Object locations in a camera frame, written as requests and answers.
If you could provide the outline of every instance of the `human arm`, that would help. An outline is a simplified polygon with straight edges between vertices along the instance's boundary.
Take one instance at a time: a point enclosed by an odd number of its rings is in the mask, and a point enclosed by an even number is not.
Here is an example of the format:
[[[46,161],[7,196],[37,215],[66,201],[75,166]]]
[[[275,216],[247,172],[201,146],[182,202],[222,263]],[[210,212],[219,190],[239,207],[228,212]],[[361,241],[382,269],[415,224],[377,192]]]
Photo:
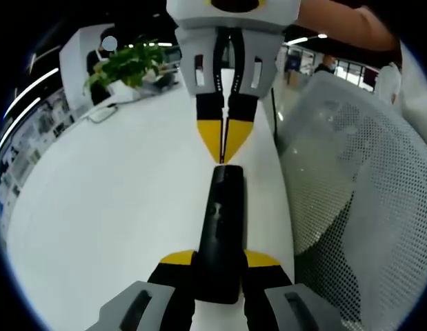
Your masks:
[[[399,40],[367,8],[352,9],[331,0],[302,0],[296,24],[360,48],[383,51],[399,47]]]

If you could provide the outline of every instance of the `white table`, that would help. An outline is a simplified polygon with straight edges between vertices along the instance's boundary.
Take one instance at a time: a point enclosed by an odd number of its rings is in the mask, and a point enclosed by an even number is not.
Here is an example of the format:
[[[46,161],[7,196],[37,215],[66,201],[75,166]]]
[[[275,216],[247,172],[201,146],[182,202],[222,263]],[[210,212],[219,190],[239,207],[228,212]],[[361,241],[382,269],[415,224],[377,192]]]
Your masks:
[[[231,70],[223,76],[230,85]],[[261,105],[230,163],[246,176],[247,248],[278,259],[294,281],[288,200]],[[48,326],[88,328],[162,257],[196,250],[214,167],[183,86],[61,136],[28,177],[8,232],[16,277]],[[243,299],[197,302],[191,330],[247,330]]]

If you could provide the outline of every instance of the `wall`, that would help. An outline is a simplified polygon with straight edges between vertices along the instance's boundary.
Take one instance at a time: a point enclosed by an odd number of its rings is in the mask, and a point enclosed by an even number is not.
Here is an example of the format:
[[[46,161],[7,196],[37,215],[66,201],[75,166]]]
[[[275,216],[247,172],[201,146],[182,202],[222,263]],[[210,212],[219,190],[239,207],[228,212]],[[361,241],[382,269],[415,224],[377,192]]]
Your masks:
[[[86,69],[86,57],[98,48],[101,33],[113,24],[101,24],[81,28],[74,33],[60,51],[61,80],[71,110],[91,108],[90,92],[84,88],[89,75]]]

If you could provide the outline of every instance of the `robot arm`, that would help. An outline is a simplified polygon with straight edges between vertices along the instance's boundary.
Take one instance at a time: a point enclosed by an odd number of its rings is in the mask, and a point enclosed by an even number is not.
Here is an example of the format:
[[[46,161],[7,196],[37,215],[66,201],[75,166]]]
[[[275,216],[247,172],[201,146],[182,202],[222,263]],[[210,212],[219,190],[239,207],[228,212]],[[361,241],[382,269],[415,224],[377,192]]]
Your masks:
[[[197,98],[198,130],[217,163],[229,162],[251,133],[257,101],[267,95],[277,73],[282,31],[297,19],[299,5],[300,0],[168,1],[167,11],[179,26],[181,73]],[[221,58],[229,41],[236,66],[224,125]],[[256,63],[261,72],[255,85]]]

